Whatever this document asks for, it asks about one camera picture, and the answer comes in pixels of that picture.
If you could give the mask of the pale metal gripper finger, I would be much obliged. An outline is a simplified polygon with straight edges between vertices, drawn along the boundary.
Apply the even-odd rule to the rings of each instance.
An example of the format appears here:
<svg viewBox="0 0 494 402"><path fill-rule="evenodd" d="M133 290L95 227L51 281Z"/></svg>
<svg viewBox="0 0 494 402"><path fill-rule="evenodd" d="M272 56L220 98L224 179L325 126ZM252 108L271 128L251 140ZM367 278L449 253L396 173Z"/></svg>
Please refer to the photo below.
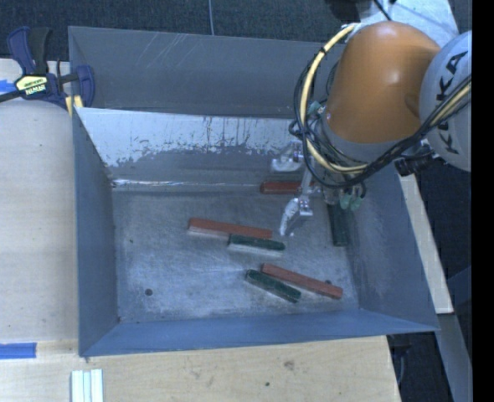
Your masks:
<svg viewBox="0 0 494 402"><path fill-rule="evenodd" d="M291 199L281 216L279 232L281 236L291 235L304 221L313 216L313 211L308 198Z"/></svg>
<svg viewBox="0 0 494 402"><path fill-rule="evenodd" d="M271 160L273 173L291 173L298 170L304 161L303 146L299 141L291 141L281 148L278 156Z"/></svg>

